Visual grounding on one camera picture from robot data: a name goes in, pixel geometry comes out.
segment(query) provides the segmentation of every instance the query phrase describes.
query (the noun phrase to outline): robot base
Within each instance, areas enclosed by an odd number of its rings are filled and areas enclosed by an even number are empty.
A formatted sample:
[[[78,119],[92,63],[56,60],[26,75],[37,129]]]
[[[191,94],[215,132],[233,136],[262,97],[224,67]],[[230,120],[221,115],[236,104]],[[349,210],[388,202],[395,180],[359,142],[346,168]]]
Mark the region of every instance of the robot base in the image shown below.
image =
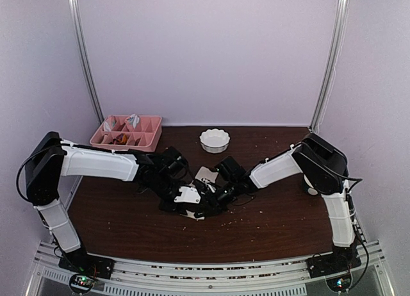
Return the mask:
[[[313,256],[312,258],[306,260],[306,264],[310,278],[345,272],[361,265],[361,260],[357,250],[355,250],[354,255],[349,259],[349,263],[347,261],[348,260],[345,256],[331,253],[326,254],[325,256]]]
[[[114,261],[108,258],[102,258],[100,256],[91,256],[88,257],[91,261],[91,264],[95,265],[97,269],[97,277],[101,279],[110,279],[111,273],[113,272],[114,268]],[[61,258],[58,266],[62,269],[70,270],[71,272],[78,272],[78,269],[70,264],[65,258]],[[94,276],[94,269],[86,270],[81,274],[87,275],[89,277]]]

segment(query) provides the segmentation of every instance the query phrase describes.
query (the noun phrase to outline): robotic arm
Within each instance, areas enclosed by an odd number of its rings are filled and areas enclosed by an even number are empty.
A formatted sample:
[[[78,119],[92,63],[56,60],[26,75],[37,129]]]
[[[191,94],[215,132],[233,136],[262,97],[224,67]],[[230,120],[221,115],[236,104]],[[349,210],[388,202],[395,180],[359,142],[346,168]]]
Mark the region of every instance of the robotic arm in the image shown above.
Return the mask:
[[[310,190],[325,199],[333,232],[333,253],[307,260],[311,277],[342,272],[360,265],[357,256],[354,207],[350,198],[347,159],[315,134],[290,149],[245,171],[232,157],[215,166],[225,181],[218,186],[205,179],[191,184],[177,177],[189,171],[188,162],[173,147],[162,153],[109,151],[78,145],[50,132],[26,161],[27,200],[48,225],[63,254],[60,267],[109,278],[113,261],[87,254],[57,187],[60,176],[97,176],[132,181],[160,197],[160,209],[194,219],[218,215],[241,194],[250,194],[280,179],[303,173]]]

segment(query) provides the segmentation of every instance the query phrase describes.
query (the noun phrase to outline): wood grain surface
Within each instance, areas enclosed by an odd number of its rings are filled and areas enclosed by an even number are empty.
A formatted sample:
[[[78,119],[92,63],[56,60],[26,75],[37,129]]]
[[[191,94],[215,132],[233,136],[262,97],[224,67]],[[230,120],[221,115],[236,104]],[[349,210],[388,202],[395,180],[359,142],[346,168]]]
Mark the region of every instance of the wood grain surface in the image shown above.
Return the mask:
[[[228,150],[208,154],[199,135],[206,127],[164,127],[157,151],[172,145],[190,162],[213,167],[228,155],[246,169],[300,141],[300,127],[224,127]],[[114,179],[84,177],[69,210],[91,253],[163,262],[221,263],[289,258],[331,250],[332,233],[322,198],[301,190],[302,175],[260,190],[243,206],[195,221],[158,209],[152,192]],[[246,202],[240,197],[237,204]]]

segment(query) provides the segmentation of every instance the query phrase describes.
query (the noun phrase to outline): metal frame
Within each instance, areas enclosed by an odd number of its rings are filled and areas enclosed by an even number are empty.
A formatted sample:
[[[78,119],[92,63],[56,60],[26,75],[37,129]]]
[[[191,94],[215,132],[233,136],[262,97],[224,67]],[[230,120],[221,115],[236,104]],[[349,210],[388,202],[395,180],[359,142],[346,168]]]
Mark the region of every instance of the metal frame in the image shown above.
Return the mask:
[[[100,102],[98,100],[97,90],[95,89],[94,80],[91,74],[90,62],[88,60],[88,55],[85,47],[85,39],[83,34],[83,27],[81,25],[81,18],[79,14],[78,0],[69,0],[70,10],[72,15],[72,21],[74,23],[74,28],[76,30],[77,43],[79,49],[79,55],[81,58],[81,65],[84,72],[85,81],[88,88],[88,93],[90,94],[92,106],[94,108],[95,114],[97,115],[98,121],[100,123],[104,122],[103,110],[101,109]]]
[[[341,49],[341,43],[344,35],[346,18],[347,18],[347,5],[349,0],[339,0],[338,9],[336,11],[336,19],[334,21],[333,37],[331,42],[331,49],[329,57],[327,59],[327,65],[325,75],[322,81],[322,87],[320,88],[318,102],[316,104],[315,113],[309,127],[313,133],[319,132],[319,125],[322,121],[322,117],[327,105],[327,99],[332,87],[334,79],[334,67],[336,60]]]
[[[379,281],[386,296],[394,296],[385,259],[378,241],[366,244],[370,253],[369,265],[380,267]],[[26,296],[37,296],[41,278],[67,284],[72,275],[58,267],[59,258],[54,255],[55,245],[42,242],[35,256],[35,269]],[[366,254],[362,246],[358,252],[363,269]],[[301,256],[290,259],[250,263],[158,263],[133,259],[115,260],[110,280],[100,279],[93,291],[102,295],[306,295],[305,284],[324,280],[311,279],[306,259]]]

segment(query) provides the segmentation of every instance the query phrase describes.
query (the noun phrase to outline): white backdrop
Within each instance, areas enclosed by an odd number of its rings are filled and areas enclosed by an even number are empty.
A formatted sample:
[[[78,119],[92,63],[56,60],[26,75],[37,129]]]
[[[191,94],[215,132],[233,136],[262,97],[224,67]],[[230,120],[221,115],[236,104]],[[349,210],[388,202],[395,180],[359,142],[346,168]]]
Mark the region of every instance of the white backdrop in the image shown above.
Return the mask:
[[[102,110],[306,126],[338,0],[78,0]]]

